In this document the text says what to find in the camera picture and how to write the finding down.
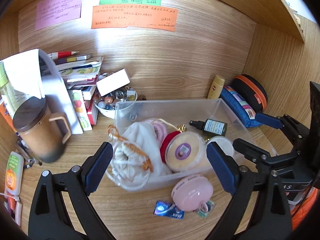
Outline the pink round compact fan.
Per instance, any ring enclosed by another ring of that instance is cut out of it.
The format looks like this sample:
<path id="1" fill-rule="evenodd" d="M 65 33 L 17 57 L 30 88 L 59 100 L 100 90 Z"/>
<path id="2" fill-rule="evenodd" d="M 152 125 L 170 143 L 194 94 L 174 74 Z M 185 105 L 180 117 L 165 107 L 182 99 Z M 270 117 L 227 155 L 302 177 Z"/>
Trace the pink round compact fan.
<path id="1" fill-rule="evenodd" d="M 206 177 L 193 174 L 183 178 L 174 186 L 171 197 L 180 210 L 191 212 L 197 210 L 201 202 L 209 201 L 213 192 L 214 188 Z"/>

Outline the blue foil sachet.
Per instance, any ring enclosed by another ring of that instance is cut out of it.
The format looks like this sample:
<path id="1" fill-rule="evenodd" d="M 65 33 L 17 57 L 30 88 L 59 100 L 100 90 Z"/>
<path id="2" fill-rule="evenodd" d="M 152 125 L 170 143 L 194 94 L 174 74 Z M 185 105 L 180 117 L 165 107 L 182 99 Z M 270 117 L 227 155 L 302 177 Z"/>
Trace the blue foil sachet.
<path id="1" fill-rule="evenodd" d="M 156 202 L 153 214 L 159 217 L 174 219 L 184 218 L 184 211 L 180 210 L 174 203 L 164 202 L 161 200 Z"/>

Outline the white drawstring fabric pouch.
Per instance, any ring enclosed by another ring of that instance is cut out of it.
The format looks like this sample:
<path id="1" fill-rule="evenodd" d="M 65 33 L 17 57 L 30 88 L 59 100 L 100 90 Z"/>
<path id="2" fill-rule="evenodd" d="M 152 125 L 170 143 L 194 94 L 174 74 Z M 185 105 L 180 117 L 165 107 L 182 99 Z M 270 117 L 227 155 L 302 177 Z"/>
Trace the white drawstring fabric pouch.
<path id="1" fill-rule="evenodd" d="M 142 190 L 153 179 L 172 174 L 163 163 L 160 142 L 151 121 L 135 122 L 120 134 L 114 125 L 107 128 L 113 146 L 108 178 L 126 191 Z"/>

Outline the yellow lotion tube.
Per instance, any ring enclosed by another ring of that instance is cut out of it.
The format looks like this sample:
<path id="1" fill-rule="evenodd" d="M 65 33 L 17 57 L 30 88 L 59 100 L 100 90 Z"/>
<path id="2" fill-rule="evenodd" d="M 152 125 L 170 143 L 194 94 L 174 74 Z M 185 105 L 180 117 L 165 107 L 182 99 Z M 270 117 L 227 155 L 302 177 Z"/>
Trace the yellow lotion tube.
<path id="1" fill-rule="evenodd" d="M 218 99 L 225 84 L 225 79 L 221 75 L 216 75 L 210 86 L 207 99 Z"/>

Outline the clear jar cream puff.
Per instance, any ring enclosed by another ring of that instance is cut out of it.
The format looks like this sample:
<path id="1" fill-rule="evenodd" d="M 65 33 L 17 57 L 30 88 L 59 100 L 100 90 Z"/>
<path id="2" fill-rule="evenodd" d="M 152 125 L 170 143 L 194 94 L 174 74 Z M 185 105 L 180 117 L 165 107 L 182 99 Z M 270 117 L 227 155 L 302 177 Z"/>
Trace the clear jar cream puff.
<path id="1" fill-rule="evenodd" d="M 173 172 L 210 167 L 206 156 L 206 143 L 203 137 L 194 132 L 177 135 L 165 152 L 165 160 Z"/>

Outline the green teal sachet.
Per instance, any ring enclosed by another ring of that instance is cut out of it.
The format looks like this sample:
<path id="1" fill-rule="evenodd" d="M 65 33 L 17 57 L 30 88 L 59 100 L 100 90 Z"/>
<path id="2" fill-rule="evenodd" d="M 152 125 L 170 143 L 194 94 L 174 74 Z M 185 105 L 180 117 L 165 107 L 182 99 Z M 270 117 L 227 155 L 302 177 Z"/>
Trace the green teal sachet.
<path id="1" fill-rule="evenodd" d="M 201 202 L 200 207 L 195 210 L 195 213 L 198 214 L 202 218 L 207 218 L 210 213 L 213 211 L 215 207 L 215 203 L 212 202 L 211 200 L 207 202 Z"/>

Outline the white cardboard box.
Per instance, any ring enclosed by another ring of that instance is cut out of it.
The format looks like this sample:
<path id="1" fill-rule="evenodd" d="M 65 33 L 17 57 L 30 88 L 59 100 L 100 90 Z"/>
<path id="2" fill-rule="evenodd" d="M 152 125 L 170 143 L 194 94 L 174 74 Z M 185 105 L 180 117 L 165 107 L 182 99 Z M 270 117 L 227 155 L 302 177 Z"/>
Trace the white cardboard box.
<path id="1" fill-rule="evenodd" d="M 127 70 L 121 69 L 97 82 L 97 89 L 101 96 L 128 85 L 131 82 Z"/>

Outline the frosted setting powder jar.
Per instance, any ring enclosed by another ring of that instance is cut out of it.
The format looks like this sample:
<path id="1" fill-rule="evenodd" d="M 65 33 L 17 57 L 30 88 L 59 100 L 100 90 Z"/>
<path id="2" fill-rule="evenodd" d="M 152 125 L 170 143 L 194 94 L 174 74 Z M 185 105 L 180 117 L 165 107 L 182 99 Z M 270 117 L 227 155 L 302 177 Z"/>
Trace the frosted setting powder jar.
<path id="1" fill-rule="evenodd" d="M 226 155 L 228 155 L 228 156 L 230 156 L 232 158 L 234 157 L 235 150 L 234 150 L 234 147 L 232 145 L 232 142 L 228 138 L 223 137 L 223 136 L 212 137 L 207 141 L 207 146 L 211 142 L 216 142 L 219 145 L 219 147 L 221 148 L 221 150 L 223 150 L 223 152 Z"/>

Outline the pink sticky note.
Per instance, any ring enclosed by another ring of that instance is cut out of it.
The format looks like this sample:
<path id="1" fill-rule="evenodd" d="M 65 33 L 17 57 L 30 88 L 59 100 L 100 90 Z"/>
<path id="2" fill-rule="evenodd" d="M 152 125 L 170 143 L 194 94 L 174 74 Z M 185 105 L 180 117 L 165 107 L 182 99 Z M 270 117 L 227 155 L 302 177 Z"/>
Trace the pink sticky note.
<path id="1" fill-rule="evenodd" d="M 37 5 L 35 30 L 81 17 L 82 0 L 43 0 Z"/>

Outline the orange jacket sleeve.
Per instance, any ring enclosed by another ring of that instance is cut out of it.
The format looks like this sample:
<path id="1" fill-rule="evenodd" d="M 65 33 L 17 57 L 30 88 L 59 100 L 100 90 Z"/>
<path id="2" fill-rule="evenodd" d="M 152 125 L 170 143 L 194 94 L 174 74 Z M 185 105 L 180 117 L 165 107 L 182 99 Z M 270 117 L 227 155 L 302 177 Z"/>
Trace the orange jacket sleeve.
<path id="1" fill-rule="evenodd" d="M 299 224 L 302 222 L 302 220 L 306 217 L 306 215 L 311 210 L 312 206 L 315 204 L 318 197 L 318 189 L 313 188 L 312 192 L 309 193 L 308 197 L 304 202 L 302 203 L 302 207 L 296 211 L 299 208 L 299 205 L 296 205 L 293 210 L 291 211 L 291 214 L 293 215 L 292 220 L 292 228 L 295 230 Z"/>

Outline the black orange zipper case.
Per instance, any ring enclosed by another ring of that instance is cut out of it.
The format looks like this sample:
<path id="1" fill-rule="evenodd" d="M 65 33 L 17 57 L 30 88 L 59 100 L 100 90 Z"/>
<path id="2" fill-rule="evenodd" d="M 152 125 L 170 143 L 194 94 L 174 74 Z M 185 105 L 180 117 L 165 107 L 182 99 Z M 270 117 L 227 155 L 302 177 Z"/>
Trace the black orange zipper case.
<path id="1" fill-rule="evenodd" d="M 268 103 L 267 92 L 253 77 L 247 74 L 236 76 L 231 87 L 240 94 L 255 112 L 263 112 Z"/>

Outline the clear plastic storage bin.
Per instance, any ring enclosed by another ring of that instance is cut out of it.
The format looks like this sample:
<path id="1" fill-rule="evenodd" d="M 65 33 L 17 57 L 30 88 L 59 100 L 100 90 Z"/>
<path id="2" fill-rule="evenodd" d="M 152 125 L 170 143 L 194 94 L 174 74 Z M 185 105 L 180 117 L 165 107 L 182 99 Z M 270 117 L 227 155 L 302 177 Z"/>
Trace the clear plastic storage bin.
<path id="1" fill-rule="evenodd" d="M 260 129 L 246 128 L 221 99 L 119 102 L 108 130 L 114 154 L 106 175 L 127 191 L 143 191 L 212 172 L 206 157 L 212 137 L 191 126 L 192 120 L 207 121 L 217 132 L 225 130 L 214 141 L 238 164 L 246 160 L 232 147 L 235 139 L 271 148 Z"/>

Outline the stack of books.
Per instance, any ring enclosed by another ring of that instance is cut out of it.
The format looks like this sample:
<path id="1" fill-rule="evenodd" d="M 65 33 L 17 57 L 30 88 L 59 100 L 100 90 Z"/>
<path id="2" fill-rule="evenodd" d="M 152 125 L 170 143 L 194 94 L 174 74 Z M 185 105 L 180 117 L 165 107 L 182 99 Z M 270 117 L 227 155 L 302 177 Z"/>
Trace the stack of books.
<path id="1" fill-rule="evenodd" d="M 97 123 L 98 109 L 93 96 L 103 60 L 102 56 L 95 57 L 91 53 L 52 60 L 74 108 L 75 117 L 69 119 L 73 134 L 90 131 Z"/>

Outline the silver metal bookend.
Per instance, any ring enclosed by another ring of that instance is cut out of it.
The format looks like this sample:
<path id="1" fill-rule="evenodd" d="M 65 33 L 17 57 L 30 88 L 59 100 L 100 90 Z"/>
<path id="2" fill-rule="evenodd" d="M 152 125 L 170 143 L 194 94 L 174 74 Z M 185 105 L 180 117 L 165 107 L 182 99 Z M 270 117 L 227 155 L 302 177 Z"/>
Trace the silver metal bookend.
<path id="1" fill-rule="evenodd" d="M 72 134 L 82 134 L 65 83 L 54 61 L 41 49 L 32 49 L 1 60 L 13 89 L 45 98 L 52 112 L 65 113 Z"/>

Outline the red white marker pen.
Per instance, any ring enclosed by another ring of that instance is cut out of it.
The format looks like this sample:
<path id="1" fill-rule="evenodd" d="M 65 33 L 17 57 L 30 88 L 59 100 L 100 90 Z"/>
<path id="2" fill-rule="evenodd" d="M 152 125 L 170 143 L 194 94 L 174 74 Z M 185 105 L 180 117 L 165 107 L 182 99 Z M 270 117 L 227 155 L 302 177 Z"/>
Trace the red white marker pen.
<path id="1" fill-rule="evenodd" d="M 52 60 L 57 60 L 57 59 L 63 59 L 66 57 L 73 56 L 77 53 L 78 53 L 77 51 L 58 51 L 58 52 L 48 53 L 48 56 Z"/>

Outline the green orange glue tube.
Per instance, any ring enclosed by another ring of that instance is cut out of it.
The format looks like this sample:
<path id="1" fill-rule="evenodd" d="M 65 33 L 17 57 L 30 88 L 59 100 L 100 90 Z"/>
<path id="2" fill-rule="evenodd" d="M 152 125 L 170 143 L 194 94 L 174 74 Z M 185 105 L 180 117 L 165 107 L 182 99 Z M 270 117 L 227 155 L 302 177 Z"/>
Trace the green orange glue tube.
<path id="1" fill-rule="evenodd" d="M 12 151 L 9 155 L 5 172 L 5 187 L 13 196 L 18 196 L 21 191 L 24 158 Z"/>

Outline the orange sticky note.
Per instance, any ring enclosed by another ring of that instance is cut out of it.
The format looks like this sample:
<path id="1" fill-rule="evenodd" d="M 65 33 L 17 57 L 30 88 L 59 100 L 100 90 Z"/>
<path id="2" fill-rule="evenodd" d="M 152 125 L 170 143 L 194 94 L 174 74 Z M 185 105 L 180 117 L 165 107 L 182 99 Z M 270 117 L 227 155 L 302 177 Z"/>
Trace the orange sticky note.
<path id="1" fill-rule="evenodd" d="M 92 29 L 139 27 L 174 32 L 178 9 L 146 4 L 109 4 L 93 7 Z"/>

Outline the green white carton box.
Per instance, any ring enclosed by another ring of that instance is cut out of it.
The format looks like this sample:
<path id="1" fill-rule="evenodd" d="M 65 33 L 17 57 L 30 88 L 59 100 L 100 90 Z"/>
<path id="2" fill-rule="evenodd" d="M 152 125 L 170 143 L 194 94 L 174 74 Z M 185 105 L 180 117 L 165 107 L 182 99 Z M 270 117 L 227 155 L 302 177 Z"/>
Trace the green white carton box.
<path id="1" fill-rule="evenodd" d="M 15 98 L 14 89 L 8 79 L 5 72 L 4 63 L 1 62 L 1 96 L 4 100 L 6 109 L 11 117 L 11 122 L 13 122 L 14 114 L 17 109 L 17 101 Z"/>

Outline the white bowl of beads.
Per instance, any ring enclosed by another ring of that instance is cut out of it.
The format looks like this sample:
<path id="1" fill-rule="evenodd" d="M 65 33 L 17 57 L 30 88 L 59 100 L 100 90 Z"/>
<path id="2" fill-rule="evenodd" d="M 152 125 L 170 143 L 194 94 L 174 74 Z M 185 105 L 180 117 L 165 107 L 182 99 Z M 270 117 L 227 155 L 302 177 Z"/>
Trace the white bowl of beads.
<path id="1" fill-rule="evenodd" d="M 105 96 L 101 96 L 96 89 L 93 102 L 99 112 L 107 117 L 114 119 L 116 114 L 116 104 L 118 102 L 133 102 L 138 99 L 137 92 L 129 86 L 120 87 Z"/>

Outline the blue colourful fabric pouch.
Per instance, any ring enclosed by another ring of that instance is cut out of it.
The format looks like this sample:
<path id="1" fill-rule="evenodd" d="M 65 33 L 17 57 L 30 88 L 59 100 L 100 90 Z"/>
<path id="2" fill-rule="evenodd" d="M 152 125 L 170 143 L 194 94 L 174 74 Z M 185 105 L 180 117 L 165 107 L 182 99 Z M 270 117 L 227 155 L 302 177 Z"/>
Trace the blue colourful fabric pouch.
<path id="1" fill-rule="evenodd" d="M 220 98 L 236 114 L 246 128 L 261 126 L 255 119 L 256 112 L 231 86 L 224 86 Z"/>

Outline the brown mug with lid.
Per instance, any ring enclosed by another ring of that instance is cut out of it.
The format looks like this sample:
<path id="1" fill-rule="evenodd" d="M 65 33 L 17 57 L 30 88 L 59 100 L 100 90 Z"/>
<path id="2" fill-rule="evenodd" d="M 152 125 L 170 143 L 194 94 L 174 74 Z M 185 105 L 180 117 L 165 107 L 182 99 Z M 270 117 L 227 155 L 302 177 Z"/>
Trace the brown mug with lid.
<path id="1" fill-rule="evenodd" d="M 12 123 L 35 157 L 44 163 L 59 159 L 72 135 L 65 113 L 51 112 L 45 98 L 31 97 L 22 103 Z"/>

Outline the dark green spray bottle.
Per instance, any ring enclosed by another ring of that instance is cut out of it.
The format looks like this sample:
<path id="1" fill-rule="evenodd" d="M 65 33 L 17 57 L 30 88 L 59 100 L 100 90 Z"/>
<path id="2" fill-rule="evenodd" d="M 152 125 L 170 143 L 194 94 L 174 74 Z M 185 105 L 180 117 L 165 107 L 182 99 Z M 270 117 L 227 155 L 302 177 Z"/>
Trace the dark green spray bottle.
<path id="1" fill-rule="evenodd" d="M 227 132 L 227 123 L 213 119 L 207 119 L 206 121 L 190 120 L 189 125 L 195 127 L 196 129 L 211 137 L 225 136 Z"/>

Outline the red gold charm pouch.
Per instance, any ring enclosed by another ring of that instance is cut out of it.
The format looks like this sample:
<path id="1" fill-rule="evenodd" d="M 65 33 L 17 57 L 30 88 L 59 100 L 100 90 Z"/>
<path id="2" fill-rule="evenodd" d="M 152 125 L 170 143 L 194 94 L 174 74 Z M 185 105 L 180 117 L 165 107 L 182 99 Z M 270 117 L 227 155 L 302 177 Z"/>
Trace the red gold charm pouch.
<path id="1" fill-rule="evenodd" d="M 173 131 L 171 133 L 169 133 L 163 140 L 161 147 L 160 147 L 160 154 L 161 154 L 161 159 L 163 161 L 163 163 L 166 163 L 165 160 L 165 152 L 170 144 L 170 142 L 179 134 L 181 134 L 182 132 L 187 131 L 187 128 L 185 125 L 179 125 L 177 127 L 176 131 Z"/>

